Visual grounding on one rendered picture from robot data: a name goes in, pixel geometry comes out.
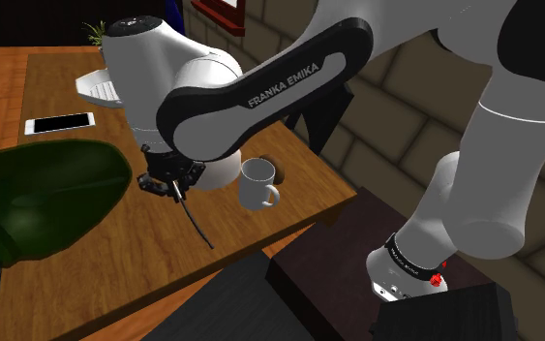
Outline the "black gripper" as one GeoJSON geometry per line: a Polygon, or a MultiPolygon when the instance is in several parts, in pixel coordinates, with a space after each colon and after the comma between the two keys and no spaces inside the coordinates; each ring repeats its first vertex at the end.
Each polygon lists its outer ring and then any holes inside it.
{"type": "Polygon", "coordinates": [[[186,185],[195,185],[206,169],[203,163],[186,158],[175,150],[155,153],[144,144],[140,151],[147,162],[147,173],[137,177],[139,189],[158,196],[167,196],[166,183],[170,183],[170,192],[176,202],[186,200],[186,192],[190,189],[186,185]]]}

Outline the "thin black rod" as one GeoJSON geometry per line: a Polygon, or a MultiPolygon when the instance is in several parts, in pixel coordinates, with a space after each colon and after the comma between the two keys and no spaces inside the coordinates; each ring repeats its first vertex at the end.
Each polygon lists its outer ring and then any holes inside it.
{"type": "Polygon", "coordinates": [[[195,220],[194,216],[192,215],[191,211],[189,210],[188,206],[185,204],[185,200],[182,196],[182,192],[180,191],[180,188],[179,188],[179,185],[178,185],[178,182],[177,181],[173,181],[172,182],[172,186],[173,186],[173,189],[174,189],[174,192],[175,192],[175,197],[177,198],[178,202],[181,204],[181,206],[183,207],[186,215],[188,216],[188,218],[190,219],[191,223],[193,224],[193,226],[195,227],[197,233],[201,236],[201,238],[207,243],[208,247],[210,249],[215,249],[215,246],[211,243],[211,241],[208,239],[208,237],[206,236],[206,234],[204,233],[204,231],[200,228],[200,226],[198,225],[197,221],[195,220]]]}

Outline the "wooden desk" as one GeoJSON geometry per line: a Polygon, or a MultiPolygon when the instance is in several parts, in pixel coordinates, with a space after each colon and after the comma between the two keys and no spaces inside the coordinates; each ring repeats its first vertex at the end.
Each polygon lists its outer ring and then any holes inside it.
{"type": "MultiPolygon", "coordinates": [[[[29,118],[90,111],[96,125],[75,130],[75,136],[116,145],[135,173],[144,172],[124,111],[91,105],[76,93],[76,79],[102,67],[102,57],[88,46],[0,47],[0,96],[9,115],[3,144],[27,142],[22,128],[29,118]]],[[[287,169],[278,205],[247,210],[236,184],[190,191],[186,205],[215,249],[181,204],[132,184],[78,243],[6,269],[0,341],[76,341],[316,221],[335,220],[354,197],[284,124],[266,128],[243,150],[245,158],[266,153],[287,169]]]]}

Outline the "white mug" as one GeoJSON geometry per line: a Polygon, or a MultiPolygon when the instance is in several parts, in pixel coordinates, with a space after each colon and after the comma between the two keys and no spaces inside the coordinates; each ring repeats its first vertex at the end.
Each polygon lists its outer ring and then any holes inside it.
{"type": "Polygon", "coordinates": [[[261,158],[251,158],[241,164],[238,180],[238,199],[242,207],[261,210],[280,202],[280,193],[273,185],[276,169],[273,164],[261,158]]]}

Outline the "dark green chair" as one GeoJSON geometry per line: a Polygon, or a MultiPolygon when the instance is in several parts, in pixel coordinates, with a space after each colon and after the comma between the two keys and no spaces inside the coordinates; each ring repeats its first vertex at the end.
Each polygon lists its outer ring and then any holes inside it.
{"type": "Polygon", "coordinates": [[[124,196],[132,169],[114,145],[89,139],[0,149],[0,278],[20,261],[63,251],[124,196]]]}

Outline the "white smartphone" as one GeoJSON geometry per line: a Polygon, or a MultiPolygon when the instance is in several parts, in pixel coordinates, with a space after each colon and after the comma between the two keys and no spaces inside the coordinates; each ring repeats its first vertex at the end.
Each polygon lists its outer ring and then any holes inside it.
{"type": "Polygon", "coordinates": [[[24,135],[37,135],[95,126],[93,112],[80,112],[42,118],[27,119],[24,123],[24,135]]]}

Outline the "green potted plant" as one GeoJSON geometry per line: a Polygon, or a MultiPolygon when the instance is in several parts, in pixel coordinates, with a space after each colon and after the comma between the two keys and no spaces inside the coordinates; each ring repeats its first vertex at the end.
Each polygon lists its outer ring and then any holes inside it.
{"type": "Polygon", "coordinates": [[[106,23],[100,20],[98,24],[83,23],[83,29],[88,33],[87,39],[92,46],[101,47],[103,36],[106,33],[106,23]]]}

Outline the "dark robot stand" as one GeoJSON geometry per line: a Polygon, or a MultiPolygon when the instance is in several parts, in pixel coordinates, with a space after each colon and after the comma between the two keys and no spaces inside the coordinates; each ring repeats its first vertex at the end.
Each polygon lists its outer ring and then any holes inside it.
{"type": "Polygon", "coordinates": [[[368,190],[271,260],[266,278],[316,341],[518,341],[509,292],[457,255],[448,292],[383,302],[365,261],[406,219],[368,190]]]}

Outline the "red framed wall picture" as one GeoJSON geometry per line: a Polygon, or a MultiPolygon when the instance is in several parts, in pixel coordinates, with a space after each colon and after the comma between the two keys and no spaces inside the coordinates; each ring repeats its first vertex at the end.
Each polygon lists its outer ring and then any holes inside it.
{"type": "Polygon", "coordinates": [[[191,5],[230,35],[245,36],[246,0],[191,0],[191,5]]]}

